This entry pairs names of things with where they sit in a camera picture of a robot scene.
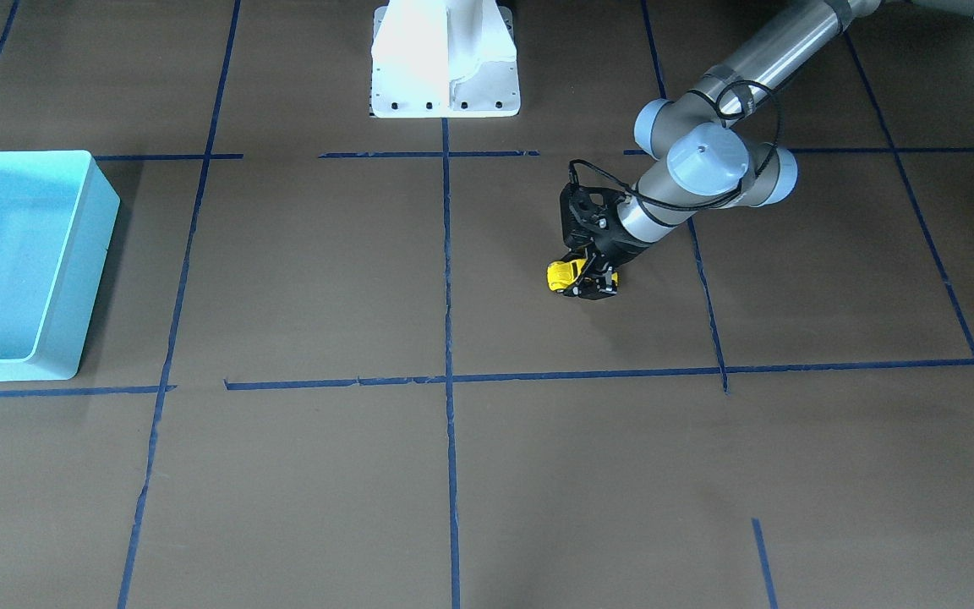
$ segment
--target blue container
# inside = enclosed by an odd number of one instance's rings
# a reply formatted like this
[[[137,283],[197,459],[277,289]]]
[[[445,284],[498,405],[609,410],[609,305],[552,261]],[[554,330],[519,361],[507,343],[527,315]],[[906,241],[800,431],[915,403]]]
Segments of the blue container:
[[[118,209],[88,151],[0,153],[0,381],[77,374]]]

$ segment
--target robotic arm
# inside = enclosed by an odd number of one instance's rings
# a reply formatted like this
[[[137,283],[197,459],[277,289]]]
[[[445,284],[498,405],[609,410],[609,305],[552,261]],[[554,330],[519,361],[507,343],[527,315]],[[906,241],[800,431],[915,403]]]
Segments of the robotic arm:
[[[654,100],[634,124],[634,140],[656,162],[633,186],[590,162],[569,166],[561,228],[569,253],[548,266],[548,286],[590,300],[618,294],[618,267],[703,209],[780,203],[795,188],[795,156],[780,146],[782,86],[820,47],[883,0],[799,0],[679,100]],[[974,0],[916,0],[974,16]],[[731,126],[772,100],[777,135],[747,142]],[[580,184],[587,167],[618,189]]]

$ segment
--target gray floor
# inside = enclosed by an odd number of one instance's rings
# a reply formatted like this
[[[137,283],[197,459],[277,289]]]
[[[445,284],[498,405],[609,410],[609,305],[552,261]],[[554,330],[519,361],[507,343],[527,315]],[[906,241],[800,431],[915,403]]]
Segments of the gray floor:
[[[643,3],[518,3],[521,115],[447,126],[368,117],[376,4],[0,0],[0,150],[123,197],[80,374],[0,384],[0,607],[974,606],[974,22],[859,20],[795,195],[575,302]],[[649,1],[666,93],[778,5]]]

